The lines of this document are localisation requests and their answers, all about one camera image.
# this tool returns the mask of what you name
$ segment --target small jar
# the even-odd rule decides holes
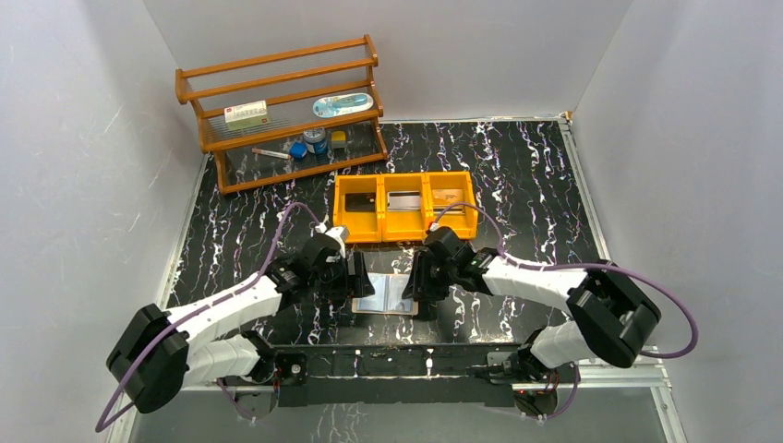
[[[326,142],[326,130],[322,127],[316,127],[315,129],[308,129],[302,134],[307,150],[313,154],[326,153],[328,148]]]

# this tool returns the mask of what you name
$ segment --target orange compartment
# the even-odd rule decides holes
[[[374,212],[348,212],[345,195],[375,193]],[[382,219],[386,199],[375,175],[338,175],[334,187],[334,225],[348,227],[347,243],[377,243],[382,240],[379,220]]]
[[[384,242],[424,240],[428,228],[426,177],[424,174],[383,174],[384,207],[386,218],[381,221],[380,230]],[[389,210],[389,193],[393,191],[416,191],[421,197],[419,210]]]
[[[462,189],[465,202],[476,204],[468,172],[338,175],[334,188],[334,225],[348,227],[346,243],[422,241],[437,215],[432,207],[433,189]],[[418,192],[421,196],[420,209],[388,210],[387,194],[390,191]],[[366,192],[375,193],[375,212],[345,210],[346,194]],[[478,212],[465,208],[463,214],[444,215],[440,225],[449,226],[464,240],[474,239]]]
[[[470,173],[427,173],[427,195],[429,201],[429,209],[432,211],[432,221],[435,221],[435,217],[438,213],[432,208],[432,190],[433,189],[462,189],[463,197],[466,203],[476,204],[476,196],[473,194],[473,181],[471,180]],[[440,221],[440,226],[448,226],[452,228],[457,236],[463,240],[472,240],[476,238],[476,227],[478,225],[478,211],[471,208],[464,208],[464,214],[448,214],[444,215]]]

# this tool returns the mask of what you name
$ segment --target white wall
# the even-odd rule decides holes
[[[667,364],[692,442],[783,434],[783,2],[746,3],[634,2],[574,116],[613,257],[699,321]]]
[[[161,290],[195,118],[139,0],[0,10],[0,441],[102,441],[105,359]]]
[[[631,2],[144,0],[183,69],[368,33],[387,119],[572,110]]]

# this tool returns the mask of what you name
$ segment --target metal frame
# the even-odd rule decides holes
[[[582,165],[579,162],[579,156],[576,149],[576,144],[573,140],[573,134],[571,126],[568,120],[563,114],[561,115],[540,115],[540,116],[495,116],[485,118],[468,118],[468,119],[452,119],[452,120],[383,120],[381,123],[389,124],[402,124],[402,123],[465,123],[465,122],[480,122],[480,121],[554,121],[558,122],[560,126],[560,132],[563,136],[563,142],[565,149],[571,162],[574,178],[576,179],[577,187],[582,196],[584,203],[584,210],[587,214],[588,222],[590,223],[591,230],[593,232],[593,238],[596,241],[596,247],[598,254],[605,259],[609,259],[609,252],[606,241],[604,239],[603,232],[601,231],[601,225],[598,221],[595,206],[593,205],[593,199],[590,197],[590,192],[587,188],[587,182],[584,179],[584,173],[582,171]],[[181,255],[182,248],[185,246],[185,240],[187,238],[187,228],[190,222],[190,216],[195,208],[195,198],[199,193],[201,186],[201,178],[204,175],[204,169],[207,164],[205,156],[204,162],[201,164],[199,171],[199,178],[196,182],[196,188],[187,210],[186,217],[184,219],[183,229],[180,234],[178,243],[173,251],[172,258],[169,265],[169,274],[165,280],[163,291],[160,293],[160,297],[157,300],[158,306],[165,308],[168,303],[172,286],[175,283],[175,271],[176,265]],[[646,348],[647,350],[654,351],[657,347],[652,346]],[[674,401],[671,397],[671,382],[669,381],[669,374],[663,365],[663,362],[659,359],[639,357],[637,364],[630,369],[619,369],[603,363],[600,360],[596,361],[581,361],[579,362],[580,373],[582,375],[582,382],[579,384],[579,389],[601,389],[601,388],[649,388],[650,393],[653,396],[653,401],[656,405],[658,418],[661,423],[661,427],[666,436],[668,443],[684,443],[686,442],[685,432],[682,429],[680,417],[677,414]],[[562,388],[570,388],[572,384],[563,383],[560,385]],[[543,385],[537,384],[514,384],[513,389],[543,389]],[[259,387],[236,387],[239,392],[270,392],[271,387],[259,386]],[[210,384],[205,386],[189,387],[183,390],[208,390],[220,392],[220,388],[217,385]],[[118,405],[124,405],[127,402],[127,397],[123,395],[118,401]],[[133,424],[137,417],[135,409],[131,409],[128,413],[109,429],[107,443],[126,443],[130,439],[131,432],[133,430]]]

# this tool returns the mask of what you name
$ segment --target medicine box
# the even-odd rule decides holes
[[[270,121],[267,103],[264,100],[225,108],[223,115],[230,131],[261,126]]]

